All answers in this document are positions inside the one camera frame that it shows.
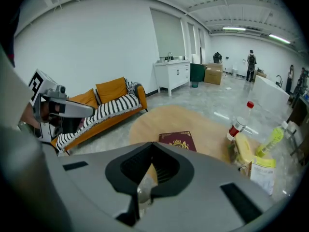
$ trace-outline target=white bottle cap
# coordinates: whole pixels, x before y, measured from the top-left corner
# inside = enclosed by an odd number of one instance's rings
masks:
[[[286,121],[282,122],[281,126],[284,128],[284,129],[287,129],[288,128],[288,123],[286,123]]]

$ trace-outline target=plastic bottle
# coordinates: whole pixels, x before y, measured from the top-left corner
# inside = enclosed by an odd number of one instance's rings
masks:
[[[238,132],[243,131],[243,129],[248,124],[248,120],[253,107],[254,103],[252,101],[248,101],[245,110],[242,112],[240,116],[236,117],[232,127],[228,130],[226,134],[228,140],[232,141]]]
[[[282,122],[281,126],[276,127],[270,137],[267,139],[267,141],[264,144],[261,144],[257,149],[255,154],[258,157],[263,157],[268,151],[274,148],[274,146],[279,143],[284,136],[284,131],[287,129],[288,123],[285,121]]]

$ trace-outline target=faucet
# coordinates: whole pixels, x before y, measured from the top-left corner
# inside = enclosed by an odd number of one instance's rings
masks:
[[[169,62],[170,54],[173,55],[171,52],[168,53],[168,62]]]

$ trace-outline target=glossy gray floor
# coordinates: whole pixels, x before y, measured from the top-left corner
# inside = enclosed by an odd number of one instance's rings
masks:
[[[248,128],[244,131],[249,137],[260,142],[266,140],[273,128],[280,125],[288,118],[292,109],[286,105],[281,111],[273,114],[259,106],[252,95],[254,83],[246,82],[241,78],[223,76],[221,85],[201,82],[198,88],[183,85],[172,91],[168,96],[167,91],[154,94],[147,98],[148,110],[162,105],[175,104],[187,109],[194,110],[219,123],[230,126],[234,116],[241,108],[246,106],[247,101],[253,101],[255,106],[252,110]],[[73,154],[86,154],[112,150],[129,144],[129,130],[135,119],[145,111],[136,114],[127,120],[115,125],[86,142],[70,150]],[[279,143],[273,150],[272,155],[277,160],[276,182],[273,199],[278,201],[289,195],[295,187],[301,167],[296,154],[291,157],[292,150],[286,141]]]

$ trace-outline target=orange cushion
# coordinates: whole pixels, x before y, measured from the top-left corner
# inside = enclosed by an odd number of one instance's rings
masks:
[[[84,94],[77,95],[74,97],[69,98],[70,101],[79,102],[88,106],[92,106],[95,109],[98,108],[97,100],[95,94],[93,92],[93,88],[87,91]]]
[[[101,102],[107,103],[127,94],[125,78],[121,77],[107,83],[96,84]]]

